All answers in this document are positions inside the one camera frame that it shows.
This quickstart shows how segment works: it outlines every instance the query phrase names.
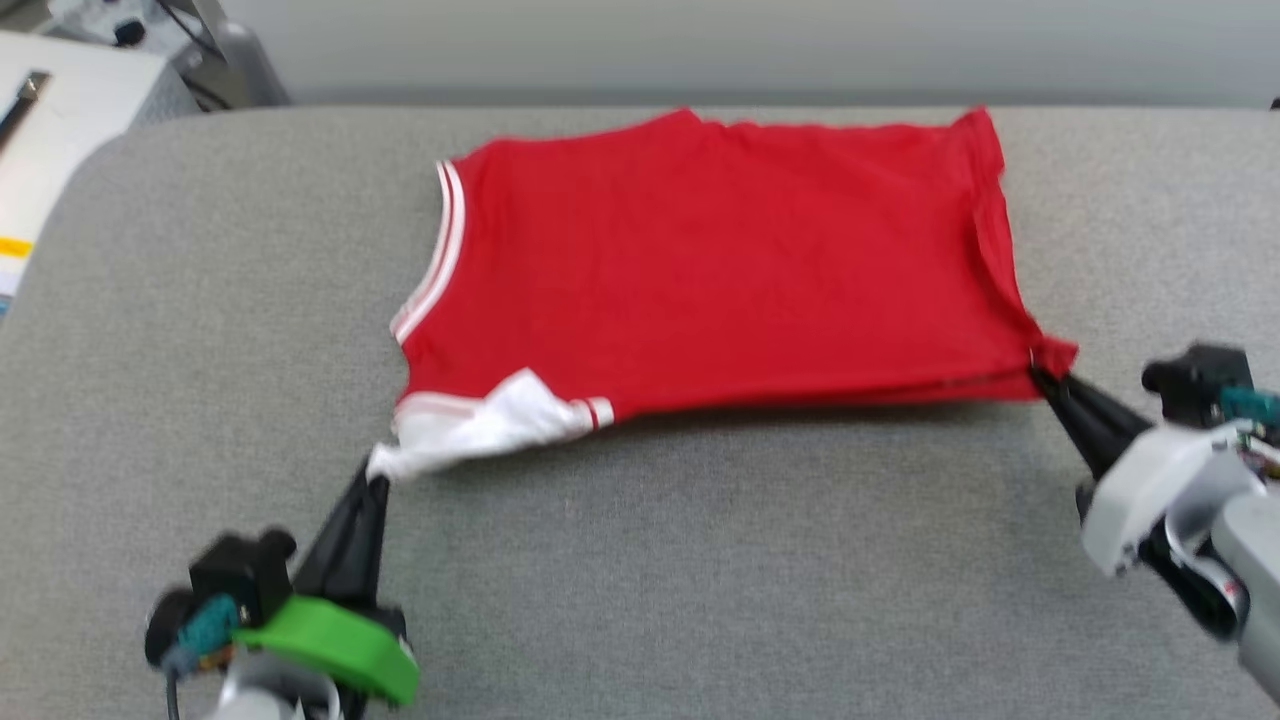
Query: white fabric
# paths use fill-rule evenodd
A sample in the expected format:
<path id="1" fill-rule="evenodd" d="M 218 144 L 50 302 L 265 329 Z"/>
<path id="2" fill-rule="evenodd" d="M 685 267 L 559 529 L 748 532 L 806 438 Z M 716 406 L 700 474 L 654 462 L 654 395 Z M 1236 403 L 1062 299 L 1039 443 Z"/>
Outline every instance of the white fabric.
<path id="1" fill-rule="evenodd" d="M 525 368 L 484 400 L 440 393 L 406 397 L 396 414 L 399 447 L 379 443 L 367 474 L 411 480 L 468 457 L 573 439 L 612 421 L 608 400 L 566 402 Z"/>

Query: green plastic part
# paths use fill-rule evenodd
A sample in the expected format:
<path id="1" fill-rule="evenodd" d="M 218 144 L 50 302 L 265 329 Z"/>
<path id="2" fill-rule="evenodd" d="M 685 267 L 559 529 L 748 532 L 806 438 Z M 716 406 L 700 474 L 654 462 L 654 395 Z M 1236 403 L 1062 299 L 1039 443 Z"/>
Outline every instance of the green plastic part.
<path id="1" fill-rule="evenodd" d="M 266 625 L 236 630 L 232 639 L 269 650 L 396 705 L 411 703 L 417 691 L 417 662 L 399 639 L 328 600 L 296 594 Z"/>

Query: yellow stripe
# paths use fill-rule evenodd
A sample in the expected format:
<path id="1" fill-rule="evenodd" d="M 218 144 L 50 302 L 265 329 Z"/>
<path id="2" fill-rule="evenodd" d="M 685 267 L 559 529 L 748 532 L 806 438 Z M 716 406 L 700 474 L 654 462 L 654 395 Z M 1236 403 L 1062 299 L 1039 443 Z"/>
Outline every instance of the yellow stripe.
<path id="1" fill-rule="evenodd" d="M 0 237 L 0 255 L 26 258 L 31 255 L 32 245 L 12 237 Z"/>

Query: red shirt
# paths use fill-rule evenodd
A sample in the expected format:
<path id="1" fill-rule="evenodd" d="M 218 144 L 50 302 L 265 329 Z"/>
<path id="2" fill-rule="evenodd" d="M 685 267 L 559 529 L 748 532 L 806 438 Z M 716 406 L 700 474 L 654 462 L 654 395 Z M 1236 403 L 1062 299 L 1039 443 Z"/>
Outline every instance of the red shirt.
<path id="1" fill-rule="evenodd" d="M 392 325 L 404 452 L 449 455 L 460 428 L 452 460 L 705 406 L 1034 400 L 1028 365 L 1075 357 L 1019 297 L 984 110 L 874 128 L 680 110 L 439 170 L 435 258 Z M 525 391 L 486 405 L 508 378 Z M 522 430 L 494 402 L 559 402 L 539 418 L 566 427 Z"/>

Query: black pen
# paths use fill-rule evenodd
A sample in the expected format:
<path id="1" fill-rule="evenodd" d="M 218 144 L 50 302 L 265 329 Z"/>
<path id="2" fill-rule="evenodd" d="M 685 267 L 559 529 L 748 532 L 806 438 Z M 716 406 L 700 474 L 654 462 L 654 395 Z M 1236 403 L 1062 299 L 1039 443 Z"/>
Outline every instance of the black pen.
<path id="1" fill-rule="evenodd" d="M 4 150 L 9 138 L 18 132 L 18 126 L 22 124 L 22 119 L 27 117 L 31 106 L 40 99 L 40 88 L 45 87 L 49 78 L 49 73 L 32 70 L 32 73 L 27 76 L 27 79 L 23 81 L 22 86 L 18 88 L 18 97 L 13 101 L 9 111 L 5 113 L 4 119 L 0 120 L 0 151 Z"/>

